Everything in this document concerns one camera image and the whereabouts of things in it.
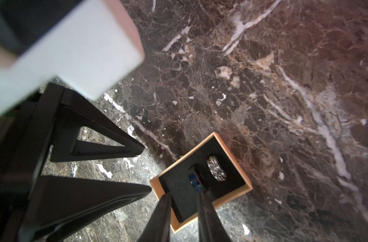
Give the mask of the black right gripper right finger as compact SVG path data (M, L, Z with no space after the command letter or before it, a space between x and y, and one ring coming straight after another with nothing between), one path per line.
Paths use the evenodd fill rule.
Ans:
M198 197L198 227L200 242L231 242L212 202L204 193Z

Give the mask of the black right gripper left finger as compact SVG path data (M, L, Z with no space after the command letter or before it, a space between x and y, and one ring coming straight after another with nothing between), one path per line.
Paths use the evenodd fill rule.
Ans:
M164 194L148 221L138 242L169 242L171 221L171 194Z

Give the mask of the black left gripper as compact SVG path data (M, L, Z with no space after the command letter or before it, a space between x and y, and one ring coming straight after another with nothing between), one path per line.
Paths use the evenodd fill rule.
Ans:
M61 176L36 183L52 133L56 163L132 158L145 149L71 89L50 83L0 120L11 123L0 143L0 242L60 242L151 192L141 184Z

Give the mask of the tan ring box base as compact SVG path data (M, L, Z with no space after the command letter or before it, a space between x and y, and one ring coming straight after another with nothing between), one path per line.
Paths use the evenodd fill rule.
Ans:
M150 180L158 199L172 196L170 226L179 232L198 218L198 196L204 193L218 208L253 187L234 155L216 132Z

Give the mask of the mint green box lid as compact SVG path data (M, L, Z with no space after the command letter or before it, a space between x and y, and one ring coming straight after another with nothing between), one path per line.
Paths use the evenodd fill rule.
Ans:
M55 77L96 100L144 60L120 1L0 1L0 115Z

